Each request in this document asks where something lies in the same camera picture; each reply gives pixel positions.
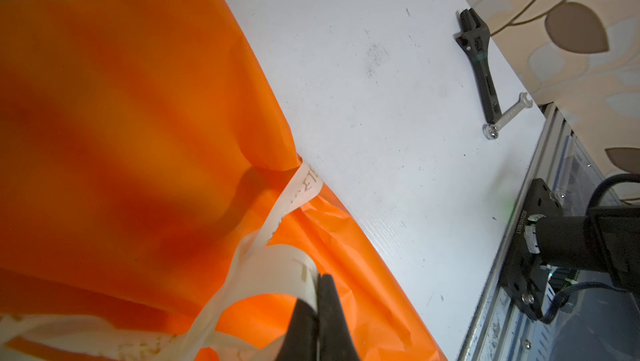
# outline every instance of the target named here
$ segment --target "floral wallpaper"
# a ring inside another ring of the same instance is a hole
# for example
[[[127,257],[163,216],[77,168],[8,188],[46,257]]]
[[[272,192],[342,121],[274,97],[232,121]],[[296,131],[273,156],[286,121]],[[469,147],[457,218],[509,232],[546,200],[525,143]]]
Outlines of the floral wallpaper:
[[[534,100],[556,103],[602,173],[640,173],[640,0],[467,2]],[[640,185],[616,192],[640,204]]]

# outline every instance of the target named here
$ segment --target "cable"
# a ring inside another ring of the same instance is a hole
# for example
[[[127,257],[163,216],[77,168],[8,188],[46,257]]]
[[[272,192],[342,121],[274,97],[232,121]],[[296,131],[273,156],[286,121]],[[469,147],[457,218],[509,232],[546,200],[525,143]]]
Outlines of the cable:
[[[551,301],[551,305],[549,305],[549,309],[544,317],[540,318],[540,322],[549,325],[556,318],[560,307],[564,305],[564,302],[569,299],[569,295],[571,293],[584,290],[584,289],[608,289],[613,291],[618,291],[622,293],[628,293],[628,290],[619,289],[617,287],[609,286],[601,282],[582,282],[576,283],[575,285],[571,285],[569,287],[565,287],[560,290],[554,296],[554,299]]]
[[[640,183],[640,175],[636,173],[620,173],[619,175],[613,175],[612,177],[608,177],[604,181],[601,181],[598,187],[596,187],[596,190],[593,191],[593,194],[589,199],[589,205],[587,205],[587,209],[599,205],[602,201],[602,198],[604,197],[604,194],[614,185],[625,182]]]

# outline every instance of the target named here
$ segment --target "crinkled orange plastic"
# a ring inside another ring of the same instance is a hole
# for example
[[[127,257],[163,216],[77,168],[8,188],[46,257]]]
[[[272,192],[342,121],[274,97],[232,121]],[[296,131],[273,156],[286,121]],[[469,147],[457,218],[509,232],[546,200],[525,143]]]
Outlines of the crinkled orange plastic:
[[[187,331],[300,164],[233,14],[224,0],[0,0],[0,17],[0,312]],[[363,360],[445,359],[327,187],[272,243],[335,278]],[[218,329],[265,346],[293,302],[246,300]]]

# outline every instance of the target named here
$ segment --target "bolt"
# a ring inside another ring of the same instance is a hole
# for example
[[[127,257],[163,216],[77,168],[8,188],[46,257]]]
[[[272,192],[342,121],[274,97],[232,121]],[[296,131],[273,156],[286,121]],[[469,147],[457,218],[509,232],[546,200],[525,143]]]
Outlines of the bolt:
[[[524,304],[533,304],[534,297],[532,293],[524,292],[522,293],[522,302]]]

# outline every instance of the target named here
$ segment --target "white tabletop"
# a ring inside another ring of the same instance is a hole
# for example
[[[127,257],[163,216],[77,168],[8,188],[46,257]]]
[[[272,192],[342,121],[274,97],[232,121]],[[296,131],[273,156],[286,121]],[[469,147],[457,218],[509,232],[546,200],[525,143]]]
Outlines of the white tabletop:
[[[227,0],[314,165],[455,359],[538,142],[526,109],[496,141],[455,43],[465,0]],[[495,44],[505,111],[525,91]]]

